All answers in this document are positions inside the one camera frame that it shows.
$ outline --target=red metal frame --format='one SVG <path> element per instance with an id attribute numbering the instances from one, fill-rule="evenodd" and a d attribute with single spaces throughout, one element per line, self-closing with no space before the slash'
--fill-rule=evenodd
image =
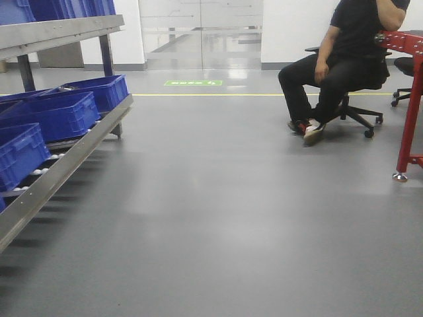
<path id="1" fill-rule="evenodd" d="M 411 155 L 412 139 L 416 129 L 418 109 L 422 98 L 423 87 L 423 32 L 382 32 L 384 37 L 380 39 L 380 46 L 408 53 L 414 58 L 414 80 L 411 88 L 410 102 L 404 124 L 403 138 L 397 162 L 397 172 L 406 172 L 408 163 L 418 164 L 423 167 L 423 154 Z"/>

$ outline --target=hand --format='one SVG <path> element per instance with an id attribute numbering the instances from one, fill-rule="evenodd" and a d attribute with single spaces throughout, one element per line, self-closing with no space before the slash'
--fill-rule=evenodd
<path id="1" fill-rule="evenodd" d="M 326 62 L 317 62 L 315 69 L 315 82 L 319 85 L 329 73 L 329 66 Z"/>

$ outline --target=office chair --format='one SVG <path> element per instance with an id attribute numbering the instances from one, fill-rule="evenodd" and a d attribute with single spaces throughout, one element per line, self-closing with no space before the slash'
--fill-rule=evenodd
<path id="1" fill-rule="evenodd" d="M 394 60 L 394 65 L 407 76 L 414 76 L 414 62 L 412 57 L 399 57 Z M 408 92 L 408 94 L 404 94 L 400 96 L 400 92 Z M 398 105 L 398 101 L 408 99 L 411 95 L 411 88 L 399 88 L 396 92 L 393 93 L 391 106 L 396 107 Z"/>
<path id="2" fill-rule="evenodd" d="M 318 53 L 319 47 L 307 48 L 305 51 L 306 52 Z M 375 134 L 374 133 L 374 126 L 371 123 L 369 123 L 366 119 L 361 117 L 360 114 L 375 116 L 376 117 L 375 122 L 378 123 L 378 124 L 382 124 L 383 123 L 383 113 L 351 106 L 350 105 L 350 96 L 349 96 L 348 93 L 363 90 L 363 89 L 379 90 L 380 88 L 382 88 L 382 84 L 386 81 L 386 77 L 381 78 L 381 79 L 372 78 L 372 79 L 369 79 L 368 82 L 363 83 L 360 86 L 351 87 L 350 89 L 348 89 L 348 92 L 344 95 L 344 98 L 342 98 L 339 109 L 335 113 L 335 116 L 333 117 L 333 119 L 340 117 L 341 120 L 345 120 L 346 117 L 348 116 L 348 117 L 352 118 L 353 120 L 357 121 L 358 123 L 362 124 L 366 128 L 368 128 L 368 130 L 364 131 L 364 136 L 367 137 L 367 138 L 372 138 Z"/>

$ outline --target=green floor sign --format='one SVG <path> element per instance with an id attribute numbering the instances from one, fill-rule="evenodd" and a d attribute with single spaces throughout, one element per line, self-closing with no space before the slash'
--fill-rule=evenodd
<path id="1" fill-rule="evenodd" d="M 165 86 L 221 86 L 223 81 L 167 81 Z"/>

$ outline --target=doorway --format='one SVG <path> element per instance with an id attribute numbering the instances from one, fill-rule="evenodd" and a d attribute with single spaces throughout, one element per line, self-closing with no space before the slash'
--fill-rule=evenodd
<path id="1" fill-rule="evenodd" d="M 263 0 L 140 0 L 148 69 L 260 69 Z"/>

